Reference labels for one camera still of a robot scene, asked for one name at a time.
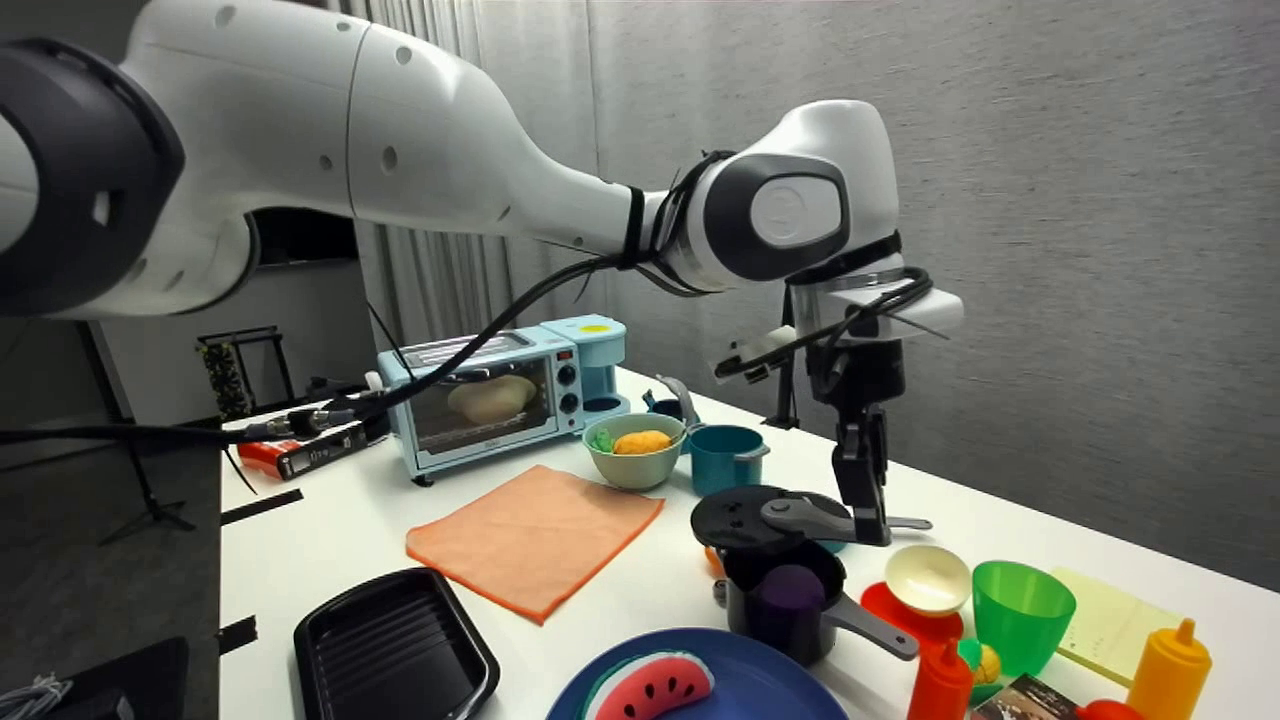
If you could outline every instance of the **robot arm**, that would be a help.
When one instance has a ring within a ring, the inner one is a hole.
[[[631,250],[679,293],[783,281],[901,211],[881,110],[852,100],[635,191],[548,158],[480,69],[352,15],[155,0],[118,69],[0,43],[0,317],[214,305],[257,209]]]

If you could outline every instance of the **table surface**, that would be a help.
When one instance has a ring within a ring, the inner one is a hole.
[[[618,391],[659,388],[635,373],[618,373]],[[828,467],[830,438],[810,431],[762,429],[758,416],[694,395],[707,425],[752,425],[766,438],[762,484],[836,497]],[[257,639],[221,661],[221,717],[280,720],[299,717],[293,626],[327,595],[372,574],[412,566],[402,533],[438,519],[526,464],[548,464],[595,478],[588,451],[560,438],[534,451],[500,455],[416,488],[390,435],[372,448],[314,467],[293,484],[260,484],[247,497],[225,464],[225,507],[257,502],[273,492],[299,488],[299,502],[284,502],[225,527],[221,540],[221,624],[257,615]],[[659,626],[722,626],[712,600],[702,550],[693,540],[687,459],[664,484],[664,510],[548,624],[526,624],[483,595],[456,583],[460,604],[500,661],[500,689],[483,717],[548,717],[560,689],[599,650]],[[1000,497],[893,464],[887,510],[928,516],[928,540],[953,548],[966,565],[1023,558],[1034,566],[1071,566],[1129,586],[1168,613],[1197,615],[1212,650],[1212,676],[1199,695],[1208,720],[1280,717],[1280,695],[1264,690],[1280,669],[1280,595],[1230,574],[1146,550],[1140,542],[1008,502]],[[885,578],[895,548],[845,548],[849,595]],[[810,676],[845,702],[849,717],[904,717],[914,661],[893,661],[858,635],[836,632],[828,661]],[[1057,657],[1045,680],[1071,700],[1119,700],[1124,689]]]

